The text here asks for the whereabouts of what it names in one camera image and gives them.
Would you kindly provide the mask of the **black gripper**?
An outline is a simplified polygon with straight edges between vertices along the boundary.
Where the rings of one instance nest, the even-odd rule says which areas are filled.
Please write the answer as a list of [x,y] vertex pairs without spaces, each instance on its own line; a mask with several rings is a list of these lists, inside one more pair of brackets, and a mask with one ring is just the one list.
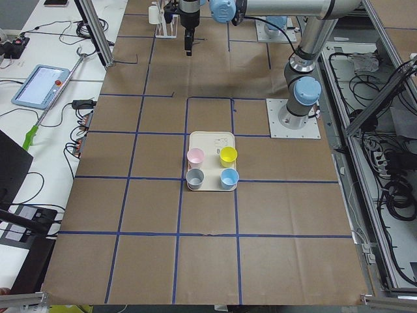
[[178,0],[169,1],[164,6],[164,18],[170,23],[172,15],[180,16],[180,24],[186,29],[184,33],[184,50],[187,56],[192,56],[195,28],[199,25],[200,1]]

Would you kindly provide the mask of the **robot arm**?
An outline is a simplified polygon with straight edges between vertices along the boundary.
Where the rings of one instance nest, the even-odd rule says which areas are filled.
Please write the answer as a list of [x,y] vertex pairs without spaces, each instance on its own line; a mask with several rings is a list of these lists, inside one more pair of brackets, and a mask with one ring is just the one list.
[[285,31],[287,28],[287,19],[287,16],[266,16],[265,32],[270,36],[280,35],[280,29]]
[[280,123],[289,129],[303,128],[311,108],[320,98],[321,84],[311,73],[315,62],[331,35],[337,21],[350,14],[359,6],[359,1],[210,1],[211,17],[218,23],[238,25],[242,20],[258,20],[281,31],[268,21],[276,16],[305,16],[306,27],[298,46],[292,47],[292,54],[285,66],[289,98],[279,111]]

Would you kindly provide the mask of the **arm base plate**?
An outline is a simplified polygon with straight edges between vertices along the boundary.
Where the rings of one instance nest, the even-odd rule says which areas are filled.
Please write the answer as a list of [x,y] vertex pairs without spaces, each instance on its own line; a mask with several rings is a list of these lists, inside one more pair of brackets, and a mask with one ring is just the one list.
[[292,115],[287,110],[287,99],[266,99],[270,137],[274,139],[320,140],[317,115],[311,108],[303,117]]
[[289,44],[295,43],[297,27],[288,16],[261,16],[255,21],[257,41]]

